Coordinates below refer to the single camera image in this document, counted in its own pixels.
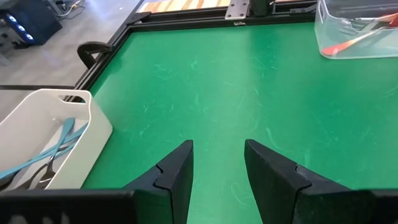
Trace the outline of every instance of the metal bracket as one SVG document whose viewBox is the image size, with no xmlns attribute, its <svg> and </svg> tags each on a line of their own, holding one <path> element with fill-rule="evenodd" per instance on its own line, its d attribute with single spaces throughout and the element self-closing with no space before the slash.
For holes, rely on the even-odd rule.
<svg viewBox="0 0 398 224">
<path fill-rule="evenodd" d="M 316 9 L 317 9 L 317 4 L 313 4 L 312 6 L 305 8 L 291 9 L 290 13 L 307 13 L 307 12 L 313 12 Z"/>
<path fill-rule="evenodd" d="M 225 14 L 226 20 L 244 19 L 249 13 L 249 0 L 231 0 Z"/>
<path fill-rule="evenodd" d="M 88 69 L 96 62 L 95 58 L 92 56 L 93 54 L 107 53 L 110 51 L 112 51 L 112 45 L 97 41 L 85 42 L 77 47 L 77 54 Z"/>
<path fill-rule="evenodd" d="M 133 25 L 135 23 L 145 22 L 150 16 L 150 12 L 134 13 L 131 18 L 126 22 L 126 25 Z"/>
</svg>

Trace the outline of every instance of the wooden surface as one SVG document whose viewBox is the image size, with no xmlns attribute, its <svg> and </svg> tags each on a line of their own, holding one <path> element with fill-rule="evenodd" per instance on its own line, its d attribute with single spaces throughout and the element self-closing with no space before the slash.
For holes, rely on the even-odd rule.
<svg viewBox="0 0 398 224">
<path fill-rule="evenodd" d="M 209 7 L 228 6 L 230 0 L 166 0 L 146 2 L 138 10 L 139 12 L 169 12 L 187 9 L 204 9 Z"/>
</svg>

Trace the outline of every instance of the green mat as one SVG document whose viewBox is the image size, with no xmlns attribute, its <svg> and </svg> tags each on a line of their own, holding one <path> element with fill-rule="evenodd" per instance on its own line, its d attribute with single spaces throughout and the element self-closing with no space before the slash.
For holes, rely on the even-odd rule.
<svg viewBox="0 0 398 224">
<path fill-rule="evenodd" d="M 91 89 L 114 131 L 84 188 L 122 187 L 185 139 L 189 223 L 261 222 L 245 139 L 353 189 L 397 187 L 397 71 L 323 58 L 312 23 L 134 33 Z"/>
</svg>

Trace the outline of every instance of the basket handle hole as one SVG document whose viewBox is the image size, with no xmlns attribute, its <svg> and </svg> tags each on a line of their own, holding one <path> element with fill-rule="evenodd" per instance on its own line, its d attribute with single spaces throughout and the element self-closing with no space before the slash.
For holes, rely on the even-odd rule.
<svg viewBox="0 0 398 224">
<path fill-rule="evenodd" d="M 83 103 L 85 104 L 86 101 L 80 96 L 71 96 L 71 95 L 59 95 L 58 98 L 66 103 Z"/>
</svg>

